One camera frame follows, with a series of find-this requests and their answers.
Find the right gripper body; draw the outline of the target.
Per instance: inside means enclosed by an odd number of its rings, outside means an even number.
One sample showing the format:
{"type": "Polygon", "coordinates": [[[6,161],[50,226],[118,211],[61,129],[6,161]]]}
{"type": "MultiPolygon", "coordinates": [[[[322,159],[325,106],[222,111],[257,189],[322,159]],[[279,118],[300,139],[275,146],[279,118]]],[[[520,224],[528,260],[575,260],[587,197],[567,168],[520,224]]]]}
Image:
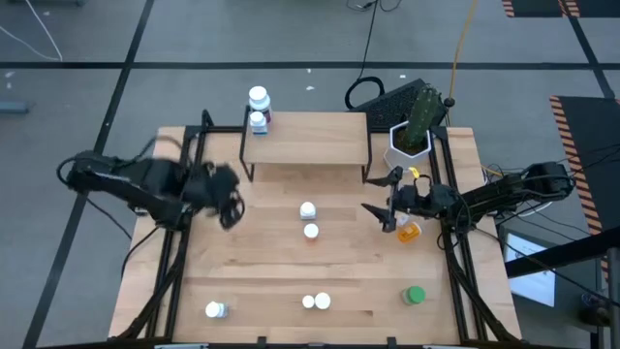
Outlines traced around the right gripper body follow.
{"type": "Polygon", "coordinates": [[[458,193],[444,184],[434,184],[426,196],[419,194],[415,184],[390,186],[388,208],[423,218],[444,217],[458,202],[458,193]]]}

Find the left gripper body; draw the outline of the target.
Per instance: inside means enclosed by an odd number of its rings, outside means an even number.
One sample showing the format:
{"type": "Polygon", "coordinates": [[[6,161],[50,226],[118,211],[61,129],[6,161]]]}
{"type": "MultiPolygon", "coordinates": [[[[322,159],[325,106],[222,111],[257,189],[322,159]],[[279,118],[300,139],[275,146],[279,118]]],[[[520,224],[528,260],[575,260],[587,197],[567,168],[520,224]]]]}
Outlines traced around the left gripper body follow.
{"type": "Polygon", "coordinates": [[[208,213],[220,212],[213,192],[214,173],[214,163],[202,163],[190,171],[186,180],[186,203],[193,212],[203,209],[208,213]]]}

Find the green-capped bottle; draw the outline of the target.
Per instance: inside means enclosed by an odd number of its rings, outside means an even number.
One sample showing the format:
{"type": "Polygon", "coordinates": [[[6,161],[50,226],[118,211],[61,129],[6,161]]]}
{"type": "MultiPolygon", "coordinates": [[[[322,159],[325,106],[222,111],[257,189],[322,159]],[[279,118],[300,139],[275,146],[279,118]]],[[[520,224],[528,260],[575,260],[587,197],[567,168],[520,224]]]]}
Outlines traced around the green-capped bottle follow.
{"type": "Polygon", "coordinates": [[[401,298],[408,305],[421,304],[426,300],[426,292],[420,286],[410,286],[402,290],[401,298]]]}

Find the large white medicine bottle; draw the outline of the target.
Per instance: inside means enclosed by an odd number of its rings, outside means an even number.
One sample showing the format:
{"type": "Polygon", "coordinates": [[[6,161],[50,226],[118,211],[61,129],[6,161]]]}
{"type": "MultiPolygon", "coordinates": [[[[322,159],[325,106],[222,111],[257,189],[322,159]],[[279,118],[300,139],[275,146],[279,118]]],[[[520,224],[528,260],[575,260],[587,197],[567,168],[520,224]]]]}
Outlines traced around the large white medicine bottle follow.
{"type": "Polygon", "coordinates": [[[249,92],[248,104],[252,111],[260,111],[266,119],[266,122],[271,121],[271,100],[267,93],[267,90],[263,86],[253,86],[249,92]]]}

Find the wooden shelf black metal legs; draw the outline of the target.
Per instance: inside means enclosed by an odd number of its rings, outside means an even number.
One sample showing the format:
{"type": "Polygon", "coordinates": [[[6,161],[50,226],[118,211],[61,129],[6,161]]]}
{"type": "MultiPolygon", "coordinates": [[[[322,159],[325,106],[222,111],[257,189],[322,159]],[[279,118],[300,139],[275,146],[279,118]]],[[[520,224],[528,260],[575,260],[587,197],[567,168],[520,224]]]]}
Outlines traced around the wooden shelf black metal legs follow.
{"type": "Polygon", "coordinates": [[[265,134],[255,135],[245,108],[239,162],[249,180],[257,164],[356,165],[361,179],[372,165],[369,117],[364,112],[276,111],[265,134]]]}

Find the cactus in white pot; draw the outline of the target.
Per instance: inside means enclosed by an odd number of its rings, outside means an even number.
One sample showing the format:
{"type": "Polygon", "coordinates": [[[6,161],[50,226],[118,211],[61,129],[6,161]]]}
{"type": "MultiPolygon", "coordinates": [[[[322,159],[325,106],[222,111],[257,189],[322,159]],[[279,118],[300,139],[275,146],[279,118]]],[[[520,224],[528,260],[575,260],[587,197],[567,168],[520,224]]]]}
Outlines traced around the cactus in white pot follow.
{"type": "Polygon", "coordinates": [[[414,167],[427,156],[432,144],[430,128],[441,106],[441,93],[431,84],[418,91],[406,120],[389,129],[389,146],[384,153],[389,168],[414,167]]]}

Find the black keyboard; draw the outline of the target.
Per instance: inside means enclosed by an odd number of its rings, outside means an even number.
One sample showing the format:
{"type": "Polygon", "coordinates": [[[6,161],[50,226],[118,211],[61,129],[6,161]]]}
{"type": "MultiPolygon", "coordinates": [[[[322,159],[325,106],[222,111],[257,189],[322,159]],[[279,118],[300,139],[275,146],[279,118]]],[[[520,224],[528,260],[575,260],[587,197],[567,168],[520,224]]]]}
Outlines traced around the black keyboard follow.
{"type": "Polygon", "coordinates": [[[371,133],[387,133],[392,126],[408,120],[414,102],[425,86],[425,81],[416,79],[352,108],[351,112],[366,114],[371,133]]]}

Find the white-screen monitor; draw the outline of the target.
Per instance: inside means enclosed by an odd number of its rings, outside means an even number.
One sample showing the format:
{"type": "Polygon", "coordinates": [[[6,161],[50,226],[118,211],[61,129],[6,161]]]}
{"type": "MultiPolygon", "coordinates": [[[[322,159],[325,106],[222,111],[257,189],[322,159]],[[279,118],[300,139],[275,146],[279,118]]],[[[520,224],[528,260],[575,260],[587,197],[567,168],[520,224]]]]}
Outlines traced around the white-screen monitor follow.
{"type": "MultiPolygon", "coordinates": [[[[510,262],[525,255],[545,250],[545,246],[530,238],[523,238],[516,232],[505,230],[504,262],[510,262]]],[[[509,279],[511,292],[514,295],[546,305],[555,306],[556,276],[552,271],[545,270],[509,279]]]]}

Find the black metal bar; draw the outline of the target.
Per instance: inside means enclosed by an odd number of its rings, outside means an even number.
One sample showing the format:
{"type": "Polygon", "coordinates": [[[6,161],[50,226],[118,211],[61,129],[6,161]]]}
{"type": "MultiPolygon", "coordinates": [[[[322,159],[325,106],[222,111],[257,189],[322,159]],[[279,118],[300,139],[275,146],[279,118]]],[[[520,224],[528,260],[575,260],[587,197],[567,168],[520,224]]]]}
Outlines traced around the black metal bar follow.
{"type": "Polygon", "coordinates": [[[601,258],[612,247],[620,248],[620,226],[589,238],[557,245],[505,263],[508,278],[552,270],[582,261],[601,258]]]}

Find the black mat orange striped edge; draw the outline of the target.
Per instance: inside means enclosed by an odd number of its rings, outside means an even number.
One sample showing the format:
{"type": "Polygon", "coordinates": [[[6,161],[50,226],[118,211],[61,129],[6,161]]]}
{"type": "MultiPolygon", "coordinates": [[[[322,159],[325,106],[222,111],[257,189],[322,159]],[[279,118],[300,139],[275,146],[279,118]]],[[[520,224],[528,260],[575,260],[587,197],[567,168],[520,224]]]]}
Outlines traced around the black mat orange striped edge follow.
{"type": "Polygon", "coordinates": [[[620,99],[549,97],[589,233],[620,237],[620,99]]]}
{"type": "Polygon", "coordinates": [[[620,0],[501,0],[508,17],[620,18],[620,0]]]}

